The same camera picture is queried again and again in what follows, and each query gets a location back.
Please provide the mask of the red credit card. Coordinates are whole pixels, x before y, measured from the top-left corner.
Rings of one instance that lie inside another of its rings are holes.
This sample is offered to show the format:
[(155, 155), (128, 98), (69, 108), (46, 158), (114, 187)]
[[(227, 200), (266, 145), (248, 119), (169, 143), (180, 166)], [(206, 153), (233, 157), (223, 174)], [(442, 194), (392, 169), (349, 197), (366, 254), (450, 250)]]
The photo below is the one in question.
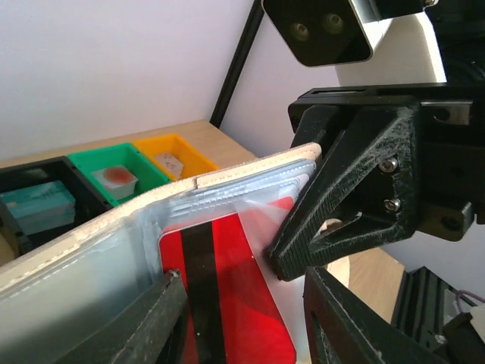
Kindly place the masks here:
[(296, 349), (249, 244), (293, 198), (172, 218), (159, 240), (164, 270), (180, 272), (189, 300), (183, 363), (294, 363)]

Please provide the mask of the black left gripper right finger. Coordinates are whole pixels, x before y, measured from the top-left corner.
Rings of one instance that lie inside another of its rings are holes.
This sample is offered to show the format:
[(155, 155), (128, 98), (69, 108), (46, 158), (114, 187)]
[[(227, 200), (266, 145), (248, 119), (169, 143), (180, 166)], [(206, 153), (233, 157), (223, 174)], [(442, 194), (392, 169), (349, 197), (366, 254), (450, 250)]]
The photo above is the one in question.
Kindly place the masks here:
[(444, 363), (384, 321), (323, 268), (308, 268), (303, 293), (313, 363)]

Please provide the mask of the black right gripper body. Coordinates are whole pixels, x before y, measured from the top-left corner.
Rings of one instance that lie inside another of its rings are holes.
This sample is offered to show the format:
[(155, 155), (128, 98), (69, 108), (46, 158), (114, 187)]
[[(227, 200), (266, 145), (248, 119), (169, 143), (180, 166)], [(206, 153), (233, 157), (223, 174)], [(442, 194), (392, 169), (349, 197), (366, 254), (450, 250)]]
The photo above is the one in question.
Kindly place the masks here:
[(415, 105), (419, 172), (416, 231), (457, 241), (471, 224), (483, 223), (482, 83), (312, 89), (292, 103), (288, 113), (311, 105)]

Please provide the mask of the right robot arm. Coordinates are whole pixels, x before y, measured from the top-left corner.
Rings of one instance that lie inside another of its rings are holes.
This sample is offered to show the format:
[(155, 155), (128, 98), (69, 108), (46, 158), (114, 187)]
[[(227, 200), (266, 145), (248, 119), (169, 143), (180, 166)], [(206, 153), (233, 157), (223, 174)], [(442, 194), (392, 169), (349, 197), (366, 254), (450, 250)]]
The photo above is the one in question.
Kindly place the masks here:
[(433, 83), (313, 89), (289, 107), (294, 146), (321, 162), (268, 249), (277, 277), (423, 232), (463, 238), (484, 221), (484, 80), (453, 84), (442, 46), (465, 44), (427, 21)]

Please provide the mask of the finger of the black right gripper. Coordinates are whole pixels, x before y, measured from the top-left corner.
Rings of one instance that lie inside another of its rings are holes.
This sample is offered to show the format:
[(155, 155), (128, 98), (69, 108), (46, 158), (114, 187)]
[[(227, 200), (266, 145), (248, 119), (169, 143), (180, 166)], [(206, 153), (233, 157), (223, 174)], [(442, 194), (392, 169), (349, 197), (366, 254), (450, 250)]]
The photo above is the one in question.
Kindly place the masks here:
[(309, 266), (409, 238), (418, 227), (415, 105), (362, 105), (348, 132), (352, 151), (333, 145), (283, 221), (267, 255), (291, 281)]
[(305, 110), (293, 108), (290, 121), (296, 126), (291, 147), (307, 143), (317, 143), (323, 152), (329, 152), (333, 145), (352, 151), (355, 147), (356, 132), (348, 132), (361, 105), (311, 105)]

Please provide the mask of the cream leather card holder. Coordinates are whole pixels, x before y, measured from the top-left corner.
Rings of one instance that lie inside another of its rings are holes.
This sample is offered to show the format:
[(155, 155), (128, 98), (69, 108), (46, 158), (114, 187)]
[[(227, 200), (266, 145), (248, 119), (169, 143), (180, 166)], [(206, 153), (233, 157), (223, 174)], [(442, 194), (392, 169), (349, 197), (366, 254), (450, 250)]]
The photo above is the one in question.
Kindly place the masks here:
[(143, 193), (1, 269), (1, 361), (52, 363), (113, 321), (162, 275), (158, 242), (197, 192), (313, 172), (316, 143)]

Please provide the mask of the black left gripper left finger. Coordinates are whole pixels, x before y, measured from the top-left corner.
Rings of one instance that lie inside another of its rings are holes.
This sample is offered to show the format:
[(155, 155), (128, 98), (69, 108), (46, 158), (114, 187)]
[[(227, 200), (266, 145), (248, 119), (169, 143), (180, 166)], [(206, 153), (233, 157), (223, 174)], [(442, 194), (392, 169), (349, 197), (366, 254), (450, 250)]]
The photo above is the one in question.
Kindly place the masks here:
[(181, 363), (188, 297), (171, 270), (115, 320), (62, 357), (63, 363)]

